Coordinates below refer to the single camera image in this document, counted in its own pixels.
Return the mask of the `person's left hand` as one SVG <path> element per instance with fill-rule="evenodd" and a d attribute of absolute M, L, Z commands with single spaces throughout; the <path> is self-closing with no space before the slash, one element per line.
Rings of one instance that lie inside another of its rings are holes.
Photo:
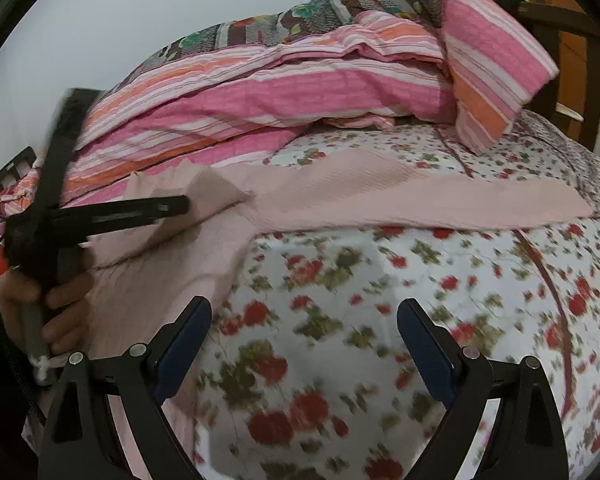
<path fill-rule="evenodd" d="M 6 334 L 24 349 L 21 311 L 42 304 L 54 312 L 41 330 L 43 341 L 53 354 L 70 351 L 87 333 L 90 303 L 87 294 L 92 290 L 94 278 L 90 272 L 76 275 L 41 298 L 38 284 L 17 270 L 8 270 L 0 276 L 0 312 Z"/>

